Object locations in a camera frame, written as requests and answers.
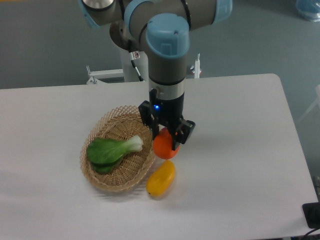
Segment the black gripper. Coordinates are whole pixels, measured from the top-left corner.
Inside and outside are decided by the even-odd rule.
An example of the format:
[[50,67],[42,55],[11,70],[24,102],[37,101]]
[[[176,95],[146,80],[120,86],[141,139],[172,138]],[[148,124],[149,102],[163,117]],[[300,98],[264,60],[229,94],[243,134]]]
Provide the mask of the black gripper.
[[145,100],[138,106],[140,118],[152,132],[153,140],[159,134],[159,124],[167,127],[172,139],[171,149],[175,151],[190,138],[196,123],[182,117],[184,93],[169,100],[160,99],[157,93],[156,89],[152,89],[149,92],[149,101]]

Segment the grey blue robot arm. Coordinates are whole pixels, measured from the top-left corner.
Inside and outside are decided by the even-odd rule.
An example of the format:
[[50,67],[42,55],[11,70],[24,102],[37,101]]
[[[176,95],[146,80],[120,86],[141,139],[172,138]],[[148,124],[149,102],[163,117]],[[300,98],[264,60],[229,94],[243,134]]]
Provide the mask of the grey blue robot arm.
[[94,28],[123,21],[134,49],[148,58],[149,99],[139,106],[152,135],[167,128],[177,149],[190,137],[195,123],[183,117],[190,31],[228,18],[230,0],[80,0],[88,24]]

